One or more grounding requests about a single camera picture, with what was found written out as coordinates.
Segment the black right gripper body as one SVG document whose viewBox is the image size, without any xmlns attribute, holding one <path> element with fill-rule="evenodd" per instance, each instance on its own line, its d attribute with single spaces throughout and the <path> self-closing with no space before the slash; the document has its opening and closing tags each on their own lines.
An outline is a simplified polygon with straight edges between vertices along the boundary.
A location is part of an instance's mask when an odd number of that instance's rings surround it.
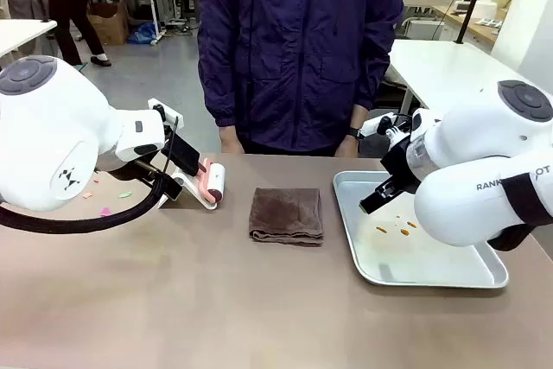
<svg viewBox="0 0 553 369">
<path fill-rule="evenodd" d="M 404 191 L 416 191 L 421 183 L 411 171 L 407 162 L 407 149 L 410 137 L 403 138 L 394 144 L 381 159 L 381 165 L 389 175 L 398 175 L 405 180 Z"/>
</svg>

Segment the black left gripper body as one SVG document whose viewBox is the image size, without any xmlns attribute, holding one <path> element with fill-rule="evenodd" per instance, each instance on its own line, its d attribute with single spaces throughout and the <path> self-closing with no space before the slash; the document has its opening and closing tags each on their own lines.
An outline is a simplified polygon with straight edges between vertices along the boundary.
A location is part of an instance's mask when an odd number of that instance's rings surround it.
<svg viewBox="0 0 553 369">
<path fill-rule="evenodd" d="M 200 170 L 200 153 L 178 134 L 166 142 L 162 154 L 184 173 L 197 173 Z"/>
</svg>

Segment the brown terry towel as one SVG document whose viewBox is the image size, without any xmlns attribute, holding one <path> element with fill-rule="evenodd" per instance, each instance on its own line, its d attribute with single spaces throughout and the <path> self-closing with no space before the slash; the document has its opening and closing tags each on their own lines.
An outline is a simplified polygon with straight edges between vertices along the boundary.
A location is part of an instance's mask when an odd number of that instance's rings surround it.
<svg viewBox="0 0 553 369">
<path fill-rule="evenodd" d="M 259 243 L 322 246 L 321 193 L 318 188 L 256 188 L 248 233 Z"/>
</svg>

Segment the person's right forearm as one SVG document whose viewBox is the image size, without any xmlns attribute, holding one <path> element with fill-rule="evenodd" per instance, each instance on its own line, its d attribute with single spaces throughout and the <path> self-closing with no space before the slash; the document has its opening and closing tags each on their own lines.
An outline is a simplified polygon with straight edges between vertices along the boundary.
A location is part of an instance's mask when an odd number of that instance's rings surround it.
<svg viewBox="0 0 553 369">
<path fill-rule="evenodd" d="M 235 91 L 232 70 L 228 62 L 204 51 L 200 54 L 198 69 L 205 105 L 216 125 L 234 126 L 236 124 Z"/>
</svg>

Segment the person's left forearm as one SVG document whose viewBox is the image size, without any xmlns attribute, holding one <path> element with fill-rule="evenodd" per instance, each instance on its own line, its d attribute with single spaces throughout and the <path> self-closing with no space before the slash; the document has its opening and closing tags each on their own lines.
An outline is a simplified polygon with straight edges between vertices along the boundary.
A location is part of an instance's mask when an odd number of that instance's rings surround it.
<svg viewBox="0 0 553 369">
<path fill-rule="evenodd" d="M 360 129 L 367 120 L 378 96 L 380 85 L 385 79 L 385 73 L 390 65 L 388 53 L 377 53 L 370 57 L 363 57 L 359 62 L 359 77 L 355 83 L 353 109 L 349 126 Z"/>
</svg>

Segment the person's right hand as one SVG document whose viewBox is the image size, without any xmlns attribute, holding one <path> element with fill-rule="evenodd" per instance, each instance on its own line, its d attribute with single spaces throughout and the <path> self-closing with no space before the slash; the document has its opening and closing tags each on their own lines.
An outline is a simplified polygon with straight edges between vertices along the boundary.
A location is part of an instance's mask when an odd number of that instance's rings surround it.
<svg viewBox="0 0 553 369">
<path fill-rule="evenodd" d="M 219 127 L 219 140 L 222 153 L 245 153 L 242 143 L 238 140 L 234 125 Z"/>
</svg>

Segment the person's left hand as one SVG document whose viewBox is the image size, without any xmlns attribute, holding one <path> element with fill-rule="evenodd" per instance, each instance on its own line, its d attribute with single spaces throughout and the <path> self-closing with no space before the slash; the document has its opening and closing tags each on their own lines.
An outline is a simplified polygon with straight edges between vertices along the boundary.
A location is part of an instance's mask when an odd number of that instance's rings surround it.
<svg viewBox="0 0 553 369">
<path fill-rule="evenodd" d="M 339 158 L 357 158 L 359 156 L 359 140 L 346 135 L 334 153 Z"/>
</svg>

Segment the white lint roller stand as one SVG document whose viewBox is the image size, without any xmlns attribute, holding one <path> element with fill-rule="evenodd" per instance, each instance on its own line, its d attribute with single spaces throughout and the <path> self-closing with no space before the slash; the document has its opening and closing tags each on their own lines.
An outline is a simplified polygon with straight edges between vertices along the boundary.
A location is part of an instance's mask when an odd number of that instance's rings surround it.
<svg viewBox="0 0 553 369">
<path fill-rule="evenodd" d="M 204 204 L 200 201 L 197 176 L 187 175 L 180 169 L 176 169 L 171 175 L 169 190 L 157 202 L 157 208 L 162 209 L 171 203 L 186 199 L 195 200 L 204 207 Z"/>
</svg>

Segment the silver metal tray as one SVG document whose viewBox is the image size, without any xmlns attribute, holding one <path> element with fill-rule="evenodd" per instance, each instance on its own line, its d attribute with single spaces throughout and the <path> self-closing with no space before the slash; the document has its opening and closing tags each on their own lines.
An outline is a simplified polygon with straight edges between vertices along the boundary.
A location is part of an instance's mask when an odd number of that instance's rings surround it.
<svg viewBox="0 0 553 369">
<path fill-rule="evenodd" d="M 416 219 L 412 194 L 403 193 L 374 213 L 364 213 L 359 202 L 388 178 L 383 171 L 349 170 L 333 179 L 353 263 L 365 280 L 383 286 L 463 289 L 502 289 L 509 283 L 507 268 L 488 244 L 453 247 L 431 238 Z"/>
</svg>

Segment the large white table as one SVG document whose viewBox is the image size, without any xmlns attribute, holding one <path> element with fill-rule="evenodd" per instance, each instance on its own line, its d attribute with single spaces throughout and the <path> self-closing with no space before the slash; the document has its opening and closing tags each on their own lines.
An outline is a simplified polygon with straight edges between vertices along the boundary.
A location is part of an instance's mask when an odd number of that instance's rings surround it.
<svg viewBox="0 0 553 369">
<path fill-rule="evenodd" d="M 468 43 L 396 40 L 390 60 L 390 69 L 407 87 L 402 112 L 417 99 L 423 107 L 444 113 L 500 80 L 529 81 Z"/>
</svg>

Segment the blue plastic bag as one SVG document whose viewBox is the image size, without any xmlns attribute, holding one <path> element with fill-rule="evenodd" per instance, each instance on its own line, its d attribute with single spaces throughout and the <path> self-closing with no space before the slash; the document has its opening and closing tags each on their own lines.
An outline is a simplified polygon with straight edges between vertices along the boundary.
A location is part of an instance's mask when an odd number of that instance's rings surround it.
<svg viewBox="0 0 553 369">
<path fill-rule="evenodd" d="M 156 26 L 153 22 L 144 22 L 133 29 L 127 38 L 129 44 L 146 45 L 156 42 Z"/>
</svg>

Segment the brown cardboard box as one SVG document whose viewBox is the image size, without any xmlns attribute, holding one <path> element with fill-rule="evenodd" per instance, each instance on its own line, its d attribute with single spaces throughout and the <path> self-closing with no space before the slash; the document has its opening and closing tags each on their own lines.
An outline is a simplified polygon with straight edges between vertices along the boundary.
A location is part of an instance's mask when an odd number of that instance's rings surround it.
<svg viewBox="0 0 553 369">
<path fill-rule="evenodd" d="M 91 3 L 87 15 L 103 45 L 120 46 L 126 43 L 129 24 L 125 1 Z"/>
</svg>

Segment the wooden top bench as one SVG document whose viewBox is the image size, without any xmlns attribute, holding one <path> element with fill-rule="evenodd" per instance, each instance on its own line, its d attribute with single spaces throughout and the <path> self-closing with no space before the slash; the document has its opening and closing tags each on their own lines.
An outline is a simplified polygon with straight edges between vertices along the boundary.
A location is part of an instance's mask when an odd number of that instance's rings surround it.
<svg viewBox="0 0 553 369">
<path fill-rule="evenodd" d="M 448 11 L 447 6 L 433 7 L 437 20 L 443 23 L 440 35 L 434 39 L 439 41 L 455 41 L 458 38 L 464 16 L 457 16 Z M 479 25 L 478 19 L 471 19 L 464 34 L 463 41 L 490 54 L 498 38 L 499 29 Z"/>
</svg>

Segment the person in navy jacket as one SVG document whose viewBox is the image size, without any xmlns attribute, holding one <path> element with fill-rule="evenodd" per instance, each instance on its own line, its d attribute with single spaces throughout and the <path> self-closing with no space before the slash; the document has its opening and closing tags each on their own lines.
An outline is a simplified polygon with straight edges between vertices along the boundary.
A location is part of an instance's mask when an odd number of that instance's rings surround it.
<svg viewBox="0 0 553 369">
<path fill-rule="evenodd" d="M 245 153 L 334 156 L 359 62 L 390 51 L 403 0 L 199 0 L 199 59 L 232 70 Z"/>
</svg>

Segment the white round-cornered table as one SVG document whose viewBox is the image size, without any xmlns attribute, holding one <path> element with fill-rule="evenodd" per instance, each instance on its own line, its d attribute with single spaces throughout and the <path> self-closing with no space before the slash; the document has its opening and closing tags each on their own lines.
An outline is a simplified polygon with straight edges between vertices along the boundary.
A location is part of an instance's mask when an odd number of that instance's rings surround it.
<svg viewBox="0 0 553 369">
<path fill-rule="evenodd" d="M 56 26 L 56 21 L 52 20 L 43 22 L 32 19 L 0 19 L 0 57 L 46 34 Z"/>
</svg>

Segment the pink handled lint roller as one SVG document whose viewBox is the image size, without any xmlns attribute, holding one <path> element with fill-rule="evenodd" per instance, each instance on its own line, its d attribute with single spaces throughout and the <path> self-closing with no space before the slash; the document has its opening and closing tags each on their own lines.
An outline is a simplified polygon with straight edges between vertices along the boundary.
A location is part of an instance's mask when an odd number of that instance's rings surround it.
<svg viewBox="0 0 553 369">
<path fill-rule="evenodd" d="M 206 209 L 214 210 L 224 196 L 226 169 L 209 158 L 203 160 L 202 166 L 204 169 L 197 174 L 200 201 Z"/>
</svg>

